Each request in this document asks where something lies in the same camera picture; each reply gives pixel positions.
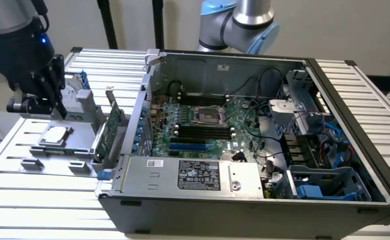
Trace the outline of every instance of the white label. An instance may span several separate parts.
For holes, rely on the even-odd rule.
[[[147,167],[159,167],[162,168],[164,166],[164,160],[147,160],[147,164],[146,164]]]
[[[228,65],[218,65],[218,66],[216,66],[216,69],[218,69],[219,71],[228,71],[228,70],[230,70],[230,66],[228,66]]]

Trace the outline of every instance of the green circuit board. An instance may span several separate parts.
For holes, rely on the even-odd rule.
[[[242,104],[248,104],[250,101],[243,98],[234,98],[227,104],[226,107],[211,106],[211,108],[219,108],[223,111],[222,127],[235,128],[235,136],[227,139],[207,139],[206,145],[207,150],[179,150],[179,156],[170,156],[170,144],[171,138],[175,138],[174,130],[175,125],[180,124],[182,126],[198,126],[199,124],[195,119],[195,112],[198,109],[207,109],[210,107],[199,106],[187,106],[179,105],[178,101],[170,98],[164,101],[156,108],[160,110],[156,111],[155,119],[156,121],[164,121],[166,124],[154,124],[154,143],[152,143],[152,156],[154,157],[179,157],[179,158],[192,158],[192,159],[223,159],[230,160],[231,156],[236,152],[243,151],[244,156],[248,162],[254,162],[254,152],[250,150],[250,142],[252,141],[256,146],[259,139],[252,137],[244,130],[244,118],[248,113],[248,109],[242,108]],[[251,111],[247,119],[255,118],[255,111]],[[258,128],[250,128],[250,132],[255,135],[260,134]]]

